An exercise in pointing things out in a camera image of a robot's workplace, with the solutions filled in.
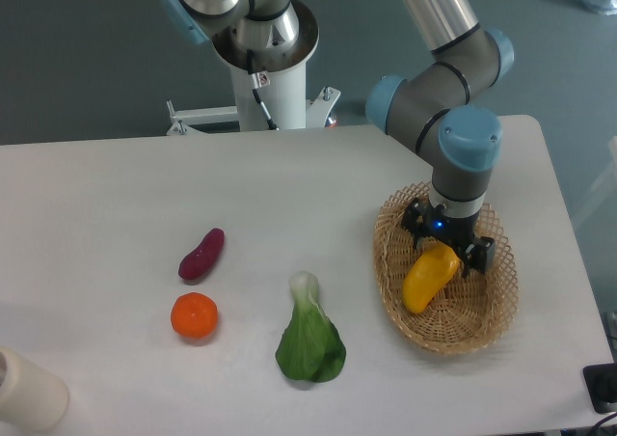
woven basket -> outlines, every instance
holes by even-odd
[[[386,311],[408,340],[431,351],[463,354],[492,344],[509,328],[519,303],[514,257],[499,219],[488,204],[482,205],[476,232],[496,241],[495,261],[486,275],[471,270],[464,279],[461,264],[424,312],[410,313],[401,299],[403,280],[422,252],[436,244],[424,238],[414,250],[410,233],[400,227],[405,208],[416,197],[427,200],[427,183],[396,192],[375,224],[374,268]]]

white table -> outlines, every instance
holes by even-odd
[[[495,345],[443,359],[390,323],[372,270],[381,204],[430,169],[373,126],[0,148],[0,343],[55,371],[53,434],[487,435],[590,425],[581,369],[611,362],[541,129],[503,118],[488,193],[511,239],[520,311]],[[182,257],[212,227],[209,278]],[[306,389],[274,360],[299,269],[347,346]],[[214,338],[172,331],[176,297],[219,306]],[[0,423],[0,433],[21,434]]]

green vegetable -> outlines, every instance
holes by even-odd
[[[291,277],[289,285],[294,307],[277,349],[277,363],[292,380],[333,380],[343,369],[347,352],[338,330],[319,305],[317,277],[301,271]]]

